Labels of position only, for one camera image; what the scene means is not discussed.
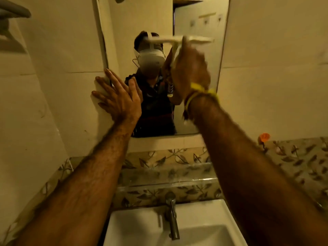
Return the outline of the person's left hand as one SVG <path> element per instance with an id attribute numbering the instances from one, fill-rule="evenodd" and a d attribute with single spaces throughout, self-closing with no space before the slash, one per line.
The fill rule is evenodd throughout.
<path id="1" fill-rule="evenodd" d="M 116 73 L 109 69 L 105 69 L 104 73 L 116 91 L 116 97 L 108 97 L 100 91 L 92 91 L 92 96 L 111 107 L 111 111 L 106 112 L 111 115 L 114 123 L 124 122 L 130 127 L 135 127 L 142 114 L 142 103 L 131 99 L 129 82 L 126 84 Z"/>

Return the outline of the person's right hand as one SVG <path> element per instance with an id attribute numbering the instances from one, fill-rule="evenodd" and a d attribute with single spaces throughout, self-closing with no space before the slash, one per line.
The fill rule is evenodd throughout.
<path id="1" fill-rule="evenodd" d="M 207 69 L 206 60 L 175 60 L 171 68 L 172 81 L 175 90 L 185 100 L 191 94 L 191 83 L 197 83 L 206 90 L 209 89 L 211 76 Z"/>

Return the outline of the white squeegee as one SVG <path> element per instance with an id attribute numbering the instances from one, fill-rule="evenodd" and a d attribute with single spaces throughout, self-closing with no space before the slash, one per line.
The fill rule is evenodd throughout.
<path id="1" fill-rule="evenodd" d="M 186 36 L 191 44 L 203 45 L 214 42 L 212 37 L 203 36 Z M 171 44 L 172 45 L 172 58 L 170 66 L 175 66 L 175 60 L 179 55 L 182 46 L 183 36 L 148 36 L 146 40 L 151 44 Z"/>

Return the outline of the person's left forearm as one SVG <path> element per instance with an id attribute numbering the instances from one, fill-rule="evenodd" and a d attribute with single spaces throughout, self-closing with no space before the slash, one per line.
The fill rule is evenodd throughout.
<path id="1" fill-rule="evenodd" d="M 39 206 L 12 246 L 96 246 L 138 118 L 114 123 Z"/>

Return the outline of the person's right forearm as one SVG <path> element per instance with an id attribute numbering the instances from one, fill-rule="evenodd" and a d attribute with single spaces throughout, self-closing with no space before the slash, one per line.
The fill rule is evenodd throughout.
<path id="1" fill-rule="evenodd" d="M 259 150 L 214 97 L 195 97 L 188 113 L 203 137 L 228 206 L 252 243 L 328 246 L 328 220 L 314 201 Z"/>

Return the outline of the yellow thread wristband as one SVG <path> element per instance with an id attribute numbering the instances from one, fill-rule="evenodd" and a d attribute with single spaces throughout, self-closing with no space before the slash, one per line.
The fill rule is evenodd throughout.
<path id="1" fill-rule="evenodd" d="M 219 104 L 219 98 L 214 89 L 205 89 L 203 86 L 197 83 L 191 83 L 191 94 L 189 94 L 186 99 L 183 101 L 184 104 L 184 112 L 183 112 L 183 118 L 184 120 L 189 120 L 189 106 L 193 99 L 195 99 L 199 95 L 209 95 L 213 97 L 216 102 Z"/>

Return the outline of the glass shelf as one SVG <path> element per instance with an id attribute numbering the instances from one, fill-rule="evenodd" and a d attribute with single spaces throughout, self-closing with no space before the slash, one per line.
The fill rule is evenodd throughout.
<path id="1" fill-rule="evenodd" d="M 206 186 L 212 183 L 218 183 L 218 178 L 210 162 L 169 164 L 154 168 L 123 169 L 118 179 L 117 192 Z"/>

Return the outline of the metal towel rack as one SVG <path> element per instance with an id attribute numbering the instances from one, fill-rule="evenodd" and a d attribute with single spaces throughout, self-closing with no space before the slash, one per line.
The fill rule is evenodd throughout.
<path id="1" fill-rule="evenodd" d="M 10 19 L 31 18 L 29 9 L 9 0 L 0 0 L 0 51 L 25 54 L 23 45 L 9 31 Z"/>

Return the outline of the chrome faucet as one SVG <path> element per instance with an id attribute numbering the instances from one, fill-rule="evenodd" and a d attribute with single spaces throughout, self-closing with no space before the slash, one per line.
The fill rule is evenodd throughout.
<path id="1" fill-rule="evenodd" d="M 172 241 L 179 240 L 179 229 L 177 223 L 177 213 L 175 210 L 176 205 L 176 195 L 173 192 L 168 192 L 165 195 L 166 202 L 166 211 L 165 211 L 165 219 L 170 224 L 170 238 Z"/>

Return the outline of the white ceramic sink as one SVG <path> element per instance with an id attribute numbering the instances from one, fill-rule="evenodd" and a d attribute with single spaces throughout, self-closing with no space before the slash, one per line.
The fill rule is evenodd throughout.
<path id="1" fill-rule="evenodd" d="M 113 212 L 103 246 L 248 246 L 223 199 L 176 205 L 179 240 L 170 237 L 165 210 Z"/>

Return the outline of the wall mirror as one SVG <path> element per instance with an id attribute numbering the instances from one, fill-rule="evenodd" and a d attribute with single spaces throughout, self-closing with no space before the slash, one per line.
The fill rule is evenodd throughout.
<path id="1" fill-rule="evenodd" d="M 171 44 L 151 44 L 148 36 L 203 36 L 214 42 L 193 44 L 204 53 L 217 92 L 230 0 L 97 0 L 109 70 L 128 84 L 135 77 L 143 94 L 142 116 L 134 138 L 182 136 L 198 130 L 183 118 L 184 104 L 170 102 L 174 87 L 158 74 L 150 84 L 141 70 L 156 70 Z"/>

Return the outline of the orange wall hook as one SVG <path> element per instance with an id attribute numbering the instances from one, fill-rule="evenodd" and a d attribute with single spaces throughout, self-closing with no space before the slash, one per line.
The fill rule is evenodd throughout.
<path id="1" fill-rule="evenodd" d="M 257 143 L 259 145 L 259 147 L 261 148 L 261 150 L 265 153 L 267 152 L 267 148 L 265 146 L 265 143 L 270 139 L 270 134 L 268 133 L 262 133 L 258 136 L 257 138 Z"/>

